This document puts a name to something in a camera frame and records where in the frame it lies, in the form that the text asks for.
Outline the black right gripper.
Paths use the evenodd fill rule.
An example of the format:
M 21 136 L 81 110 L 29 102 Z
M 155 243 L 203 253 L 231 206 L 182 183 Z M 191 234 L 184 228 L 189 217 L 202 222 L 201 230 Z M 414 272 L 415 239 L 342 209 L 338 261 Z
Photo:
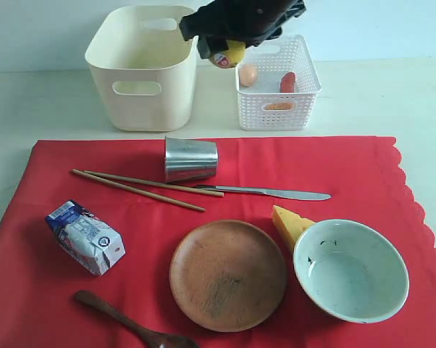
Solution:
M 209 59 L 228 50 L 228 41 L 258 46 L 282 35 L 282 26 L 306 11 L 303 1 L 212 1 L 184 16 L 179 24 L 187 41 L 198 37 L 200 58 Z

